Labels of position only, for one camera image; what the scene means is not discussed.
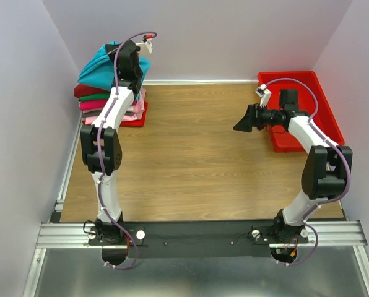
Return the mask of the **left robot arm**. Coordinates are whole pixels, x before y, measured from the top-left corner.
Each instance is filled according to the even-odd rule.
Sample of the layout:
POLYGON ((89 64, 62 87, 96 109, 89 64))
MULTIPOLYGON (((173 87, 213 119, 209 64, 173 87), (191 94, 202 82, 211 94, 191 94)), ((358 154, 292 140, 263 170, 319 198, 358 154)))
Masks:
POLYGON ((106 45, 113 59, 114 78, 109 99, 101 114, 89 126, 80 130, 82 161, 94 181, 98 199, 98 214, 89 236, 100 241, 133 243, 130 233, 119 223, 122 211, 118 202, 116 175, 122 162, 118 128, 128 108, 141 89, 142 69, 140 48, 132 40, 119 45, 106 45))

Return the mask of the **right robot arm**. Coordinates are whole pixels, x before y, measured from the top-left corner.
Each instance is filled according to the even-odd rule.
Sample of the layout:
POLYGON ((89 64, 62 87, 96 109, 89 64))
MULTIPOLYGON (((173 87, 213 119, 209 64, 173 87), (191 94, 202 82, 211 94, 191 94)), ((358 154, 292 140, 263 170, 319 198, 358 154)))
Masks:
POLYGON ((352 149, 331 140, 308 112, 299 109, 296 89, 280 90, 278 109, 267 107, 271 92, 266 85, 258 87, 255 92, 261 101, 248 105, 234 130, 251 132, 253 129, 281 126, 307 153, 299 194, 277 213, 272 226, 261 232, 278 243, 285 243, 304 236, 305 223, 317 208, 341 199, 348 192, 352 149))

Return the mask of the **teal t shirt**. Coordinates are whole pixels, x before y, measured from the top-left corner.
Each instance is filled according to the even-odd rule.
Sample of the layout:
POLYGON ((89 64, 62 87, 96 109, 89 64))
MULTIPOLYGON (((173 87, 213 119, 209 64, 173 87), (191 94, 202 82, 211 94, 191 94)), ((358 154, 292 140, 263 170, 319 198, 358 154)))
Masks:
POLYGON ((149 70, 150 62, 140 56, 132 40, 118 49, 119 43, 104 44, 80 73, 78 83, 110 91, 126 87, 137 95, 149 70))

